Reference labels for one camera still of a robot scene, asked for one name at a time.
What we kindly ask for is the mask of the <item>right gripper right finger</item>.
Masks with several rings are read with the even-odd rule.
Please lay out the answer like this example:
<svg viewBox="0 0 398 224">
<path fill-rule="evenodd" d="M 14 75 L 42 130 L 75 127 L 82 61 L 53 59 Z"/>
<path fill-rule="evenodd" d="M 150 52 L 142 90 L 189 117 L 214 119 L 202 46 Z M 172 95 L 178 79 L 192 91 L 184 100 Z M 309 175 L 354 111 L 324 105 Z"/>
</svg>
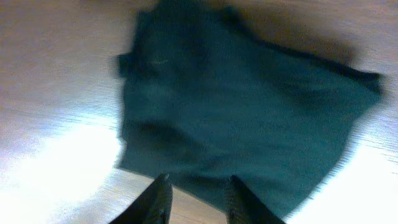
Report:
<svg viewBox="0 0 398 224">
<path fill-rule="evenodd" d="M 285 224 L 236 175 L 231 176 L 226 194 L 229 224 Z"/>
</svg>

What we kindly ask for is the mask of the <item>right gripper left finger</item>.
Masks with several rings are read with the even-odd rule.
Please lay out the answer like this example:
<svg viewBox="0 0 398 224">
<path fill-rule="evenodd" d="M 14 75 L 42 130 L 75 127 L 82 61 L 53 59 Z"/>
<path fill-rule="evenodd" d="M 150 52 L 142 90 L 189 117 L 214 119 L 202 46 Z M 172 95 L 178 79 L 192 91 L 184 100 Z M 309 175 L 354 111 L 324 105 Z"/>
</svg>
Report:
<svg viewBox="0 0 398 224">
<path fill-rule="evenodd" d="M 172 200 L 169 175 L 160 174 L 109 224 L 169 224 Z"/>
</svg>

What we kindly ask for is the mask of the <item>dark green Nike t-shirt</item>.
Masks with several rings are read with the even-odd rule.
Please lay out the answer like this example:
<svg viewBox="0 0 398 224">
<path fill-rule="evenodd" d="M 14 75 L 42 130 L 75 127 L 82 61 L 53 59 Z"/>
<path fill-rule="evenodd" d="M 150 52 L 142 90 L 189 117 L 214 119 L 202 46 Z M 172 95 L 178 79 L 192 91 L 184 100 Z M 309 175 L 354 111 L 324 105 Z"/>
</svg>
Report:
<svg viewBox="0 0 398 224">
<path fill-rule="evenodd" d="M 219 210 L 238 176 L 279 217 L 337 165 L 380 76 L 259 40 L 230 8 L 160 1 L 136 18 L 124 78 L 120 168 Z"/>
</svg>

